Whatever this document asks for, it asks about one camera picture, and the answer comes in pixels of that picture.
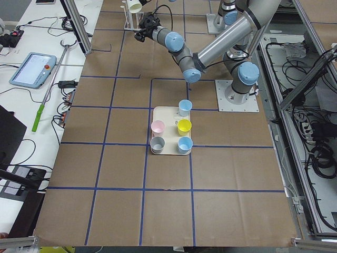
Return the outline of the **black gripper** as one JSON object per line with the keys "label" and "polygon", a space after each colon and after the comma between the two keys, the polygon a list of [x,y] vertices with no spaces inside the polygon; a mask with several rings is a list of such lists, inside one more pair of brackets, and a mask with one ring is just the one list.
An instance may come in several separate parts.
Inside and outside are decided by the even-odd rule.
{"label": "black gripper", "polygon": [[153,39],[152,34],[160,25],[160,19],[155,13],[146,13],[139,23],[140,30],[135,33],[135,39],[140,42],[144,42],[146,37]]}

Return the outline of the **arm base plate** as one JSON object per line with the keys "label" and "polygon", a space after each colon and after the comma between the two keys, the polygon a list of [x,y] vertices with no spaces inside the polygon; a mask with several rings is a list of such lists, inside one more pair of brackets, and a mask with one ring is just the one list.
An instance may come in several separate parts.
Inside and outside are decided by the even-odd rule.
{"label": "arm base plate", "polygon": [[206,21],[209,34],[220,34],[226,28],[224,17],[219,14],[206,14]]}
{"label": "arm base plate", "polygon": [[220,112],[259,112],[253,87],[247,94],[238,94],[232,89],[232,80],[215,80],[215,86]]}

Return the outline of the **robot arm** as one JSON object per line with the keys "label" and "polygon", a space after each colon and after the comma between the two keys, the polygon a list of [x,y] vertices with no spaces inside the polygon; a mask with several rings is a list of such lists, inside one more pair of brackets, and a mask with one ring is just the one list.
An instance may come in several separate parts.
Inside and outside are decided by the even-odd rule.
{"label": "robot arm", "polygon": [[249,57],[256,50],[264,29],[276,13],[280,1],[221,1],[217,21],[222,32],[199,52],[191,52],[184,38],[160,23],[156,10],[146,13],[139,23],[135,39],[152,39],[167,48],[187,83],[200,80],[208,67],[222,63],[233,77],[225,95],[233,104],[243,104],[257,82],[260,70]]}

